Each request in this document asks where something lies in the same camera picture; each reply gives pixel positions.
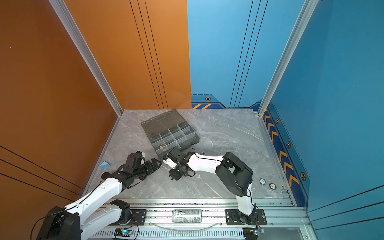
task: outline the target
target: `robotic arm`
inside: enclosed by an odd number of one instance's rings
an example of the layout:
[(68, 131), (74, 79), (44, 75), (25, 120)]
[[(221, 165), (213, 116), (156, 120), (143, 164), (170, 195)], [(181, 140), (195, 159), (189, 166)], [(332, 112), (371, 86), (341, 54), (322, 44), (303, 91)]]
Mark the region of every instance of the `robotic arm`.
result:
[(242, 223), (251, 225), (255, 221), (253, 216), (254, 203), (252, 201), (253, 171), (243, 161), (231, 152), (223, 156), (205, 156), (194, 152), (187, 154), (173, 148), (164, 155), (163, 162), (172, 169), (169, 176), (172, 180), (179, 180), (189, 175), (188, 172), (205, 171), (216, 173), (227, 189), (236, 195), (238, 202), (238, 218)]
[(114, 200), (104, 210), (93, 213), (124, 189), (133, 187), (135, 179), (144, 180), (151, 175), (161, 164), (155, 158), (145, 161), (140, 151), (131, 153), (117, 171), (103, 173), (104, 182), (92, 192), (64, 208), (52, 208), (44, 218), (37, 240), (85, 240), (111, 223), (131, 223), (130, 204), (121, 200)]

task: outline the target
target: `blue wall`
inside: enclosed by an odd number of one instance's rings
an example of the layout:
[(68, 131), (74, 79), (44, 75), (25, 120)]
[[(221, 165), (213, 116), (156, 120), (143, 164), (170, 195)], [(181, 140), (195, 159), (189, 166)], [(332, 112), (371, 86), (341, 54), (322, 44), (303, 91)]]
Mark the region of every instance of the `blue wall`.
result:
[(383, 29), (384, 1), (320, 0), (272, 98), (320, 240), (384, 235)]
[(262, 99), (303, 3), (188, 0), (192, 95), (213, 95), (227, 108)]

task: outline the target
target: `gray marble tabletop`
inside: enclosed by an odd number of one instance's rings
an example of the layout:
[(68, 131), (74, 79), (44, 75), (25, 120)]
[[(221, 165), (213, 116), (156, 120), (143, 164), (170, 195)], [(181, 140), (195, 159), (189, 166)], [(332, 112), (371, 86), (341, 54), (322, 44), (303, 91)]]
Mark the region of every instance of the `gray marble tabletop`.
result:
[[(167, 110), (125, 110), (104, 153), (102, 161), (111, 166), (97, 167), (87, 192), (100, 182), (102, 173), (114, 172), (124, 164), (127, 156), (136, 151), (144, 152), (146, 160), (158, 159), (141, 122)], [(196, 130), (200, 142), (193, 145), (197, 153), (218, 156), (232, 152), (253, 170), (252, 195), (257, 198), (282, 197), (282, 180), (276, 165), (266, 150), (256, 116), (252, 110), (178, 110)], [(194, 177), (182, 177), (178, 181), (169, 177), (170, 167), (163, 164), (137, 186), (121, 192), (119, 198), (234, 198), (215, 174), (196, 172)], [(259, 179), (264, 178), (266, 185)], [(271, 190), (273, 182), (277, 189)]]

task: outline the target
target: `orange wall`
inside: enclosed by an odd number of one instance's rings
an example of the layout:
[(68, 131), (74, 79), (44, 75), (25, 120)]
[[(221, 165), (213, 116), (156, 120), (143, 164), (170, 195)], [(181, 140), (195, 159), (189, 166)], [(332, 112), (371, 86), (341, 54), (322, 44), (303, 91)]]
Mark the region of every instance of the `orange wall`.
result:
[(123, 109), (190, 109), (186, 0), (65, 0)]
[(79, 198), (117, 116), (49, 1), (1, 1), (0, 35), (0, 232), (24, 240)]

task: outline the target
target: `black mounting plate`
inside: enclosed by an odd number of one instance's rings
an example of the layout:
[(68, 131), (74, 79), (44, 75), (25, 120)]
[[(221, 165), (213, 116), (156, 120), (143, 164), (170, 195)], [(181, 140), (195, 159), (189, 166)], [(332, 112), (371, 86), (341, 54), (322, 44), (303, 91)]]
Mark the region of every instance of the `black mounting plate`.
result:
[[(135, 216), (135, 225), (143, 226), (145, 222), (145, 218), (147, 216), (147, 210), (146, 209), (131, 209), (132, 214)], [(111, 223), (110, 225), (113, 226), (121, 226), (121, 228), (129, 227), (133, 224), (133, 219), (130, 220), (126, 225), (120, 225), (117, 222)]]
[[(240, 221), (239, 211), (237, 209), (226, 209), (225, 215), (226, 215), (227, 225), (245, 225)], [(251, 213), (251, 215), (249, 215), (249, 218), (252, 219), (252, 222), (250, 225), (256, 225), (256, 220), (258, 225), (267, 225), (266, 217), (263, 209), (254, 207), (253, 212)]]

